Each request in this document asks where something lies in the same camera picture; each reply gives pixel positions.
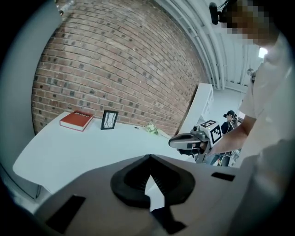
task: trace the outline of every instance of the table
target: table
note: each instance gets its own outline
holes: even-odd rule
[[[168,145],[164,132],[150,134],[144,127],[122,123],[116,123],[113,130],[100,130],[101,119],[95,118],[80,132],[59,125],[68,114],[62,113],[44,127],[13,165],[17,175],[51,194],[89,170],[145,154],[192,161]]]

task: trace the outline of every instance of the headphones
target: headphones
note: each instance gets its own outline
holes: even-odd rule
[[[218,24],[218,21],[222,23],[230,24],[230,21],[226,18],[225,13],[231,7],[231,5],[233,5],[236,1],[237,0],[226,0],[224,4],[220,5],[219,7],[216,6],[216,3],[211,2],[209,5],[209,10],[211,14],[212,24],[216,25]]]

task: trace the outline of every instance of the white shirt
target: white shirt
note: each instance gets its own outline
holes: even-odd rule
[[[270,109],[266,110],[265,107],[270,103],[276,90],[283,86],[287,73],[292,68],[292,63],[291,49],[285,37],[280,34],[276,44],[269,50],[263,63],[259,66],[255,82],[249,83],[247,94],[239,109],[247,116],[255,118],[256,122],[234,167],[240,167],[245,157],[257,155],[262,149],[284,138],[284,134],[275,128],[276,125],[270,117]]]

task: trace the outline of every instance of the red book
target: red book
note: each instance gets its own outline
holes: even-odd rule
[[[86,128],[86,126],[89,124],[89,122],[92,120],[92,118],[93,118],[93,115],[91,114],[80,112],[80,111],[74,111],[71,114],[67,115],[66,117],[63,117],[59,121],[59,124],[66,128],[83,131]]]

